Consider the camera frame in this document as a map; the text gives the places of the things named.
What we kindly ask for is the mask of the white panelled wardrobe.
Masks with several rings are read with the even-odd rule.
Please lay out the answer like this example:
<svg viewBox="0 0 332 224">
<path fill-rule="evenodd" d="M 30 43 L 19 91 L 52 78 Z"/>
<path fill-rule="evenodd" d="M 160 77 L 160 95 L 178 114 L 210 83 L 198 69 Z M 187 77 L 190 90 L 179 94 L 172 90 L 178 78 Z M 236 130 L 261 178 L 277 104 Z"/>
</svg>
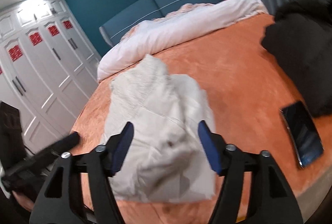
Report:
<svg viewBox="0 0 332 224">
<path fill-rule="evenodd" d="M 71 131 L 98 86 L 100 59 L 65 0 L 1 11 L 1 100 L 20 111 L 31 152 Z"/>
</svg>

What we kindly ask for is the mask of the pale pink rolled duvet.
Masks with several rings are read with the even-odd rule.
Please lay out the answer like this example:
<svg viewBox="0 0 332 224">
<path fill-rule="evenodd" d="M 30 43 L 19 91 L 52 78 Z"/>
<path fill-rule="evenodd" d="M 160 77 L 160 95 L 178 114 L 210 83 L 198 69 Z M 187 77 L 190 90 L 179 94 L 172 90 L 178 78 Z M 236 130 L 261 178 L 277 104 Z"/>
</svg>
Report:
<svg viewBox="0 0 332 224">
<path fill-rule="evenodd" d="M 260 13 L 268 13 L 261 0 L 225 0 L 218 4 L 184 4 L 166 17 L 142 21 L 103 56 L 97 80 L 126 69 L 146 54 L 156 54 Z"/>
</svg>

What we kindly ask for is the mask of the black smartphone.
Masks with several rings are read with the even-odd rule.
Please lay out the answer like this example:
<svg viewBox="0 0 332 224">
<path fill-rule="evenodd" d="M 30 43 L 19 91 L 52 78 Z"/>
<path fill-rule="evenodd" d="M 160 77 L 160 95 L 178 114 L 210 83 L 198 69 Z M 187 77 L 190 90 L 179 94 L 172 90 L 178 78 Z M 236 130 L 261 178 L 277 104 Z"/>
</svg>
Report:
<svg viewBox="0 0 332 224">
<path fill-rule="evenodd" d="M 280 109 L 281 117 L 292 140 L 299 166 L 306 168 L 324 152 L 314 121 L 302 101 Z"/>
</svg>

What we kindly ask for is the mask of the orange velvet bed cover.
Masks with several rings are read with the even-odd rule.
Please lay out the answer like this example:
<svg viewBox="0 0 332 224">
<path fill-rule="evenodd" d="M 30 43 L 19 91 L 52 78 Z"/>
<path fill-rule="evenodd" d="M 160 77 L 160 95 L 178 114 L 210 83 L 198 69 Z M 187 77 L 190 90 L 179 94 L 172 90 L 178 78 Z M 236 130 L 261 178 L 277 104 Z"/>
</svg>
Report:
<svg viewBox="0 0 332 224">
<path fill-rule="evenodd" d="M 272 153 L 307 221 L 331 187 L 331 115 L 314 119 L 324 154 L 301 169 L 279 109 L 302 97 L 260 44 L 272 22 L 272 16 L 259 14 L 154 57 L 167 65 L 170 74 L 187 74 L 206 91 L 216 133 L 226 142 L 246 152 Z M 117 75 L 100 82 L 77 118 L 72 130 L 82 138 L 72 154 L 88 153 L 99 144 L 111 102 L 109 84 Z M 183 204 L 120 201 L 118 206 L 126 223 L 208 223 L 216 198 Z"/>
</svg>

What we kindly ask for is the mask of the cream quilted puffer jacket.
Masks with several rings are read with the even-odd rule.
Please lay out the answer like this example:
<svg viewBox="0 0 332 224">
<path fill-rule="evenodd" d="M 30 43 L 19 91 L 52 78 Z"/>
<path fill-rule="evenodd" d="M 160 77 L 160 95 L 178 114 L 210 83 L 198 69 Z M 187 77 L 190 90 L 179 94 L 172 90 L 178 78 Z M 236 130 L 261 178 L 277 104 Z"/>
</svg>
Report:
<svg viewBox="0 0 332 224">
<path fill-rule="evenodd" d="M 127 122 L 134 135 L 122 168 L 110 178 L 117 200 L 197 202 L 211 199 L 216 175 L 198 136 L 205 121 L 215 129 L 206 91 L 185 74 L 170 74 L 146 55 L 110 82 L 111 103 L 102 143 Z"/>
</svg>

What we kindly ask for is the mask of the blue upholstered headboard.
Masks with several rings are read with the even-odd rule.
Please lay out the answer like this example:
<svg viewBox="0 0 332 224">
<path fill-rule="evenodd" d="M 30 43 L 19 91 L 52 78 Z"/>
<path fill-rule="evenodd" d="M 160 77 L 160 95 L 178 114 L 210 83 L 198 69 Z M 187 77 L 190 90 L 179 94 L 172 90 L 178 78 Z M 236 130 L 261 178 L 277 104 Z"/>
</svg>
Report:
<svg viewBox="0 0 332 224">
<path fill-rule="evenodd" d="M 138 0 L 99 27 L 104 41 L 111 47 L 132 27 L 145 20 L 165 17 L 184 4 L 217 4 L 223 0 Z"/>
</svg>

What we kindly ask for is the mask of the black fluffy garment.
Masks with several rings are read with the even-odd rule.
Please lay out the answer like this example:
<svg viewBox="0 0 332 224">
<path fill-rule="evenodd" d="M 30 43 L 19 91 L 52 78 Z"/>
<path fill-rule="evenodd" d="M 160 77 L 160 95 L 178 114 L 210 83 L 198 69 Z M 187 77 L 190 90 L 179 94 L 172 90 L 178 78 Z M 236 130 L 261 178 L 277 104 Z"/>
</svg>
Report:
<svg viewBox="0 0 332 224">
<path fill-rule="evenodd" d="M 313 117 L 331 114 L 331 0 L 291 0 L 278 7 L 261 45 Z"/>
</svg>

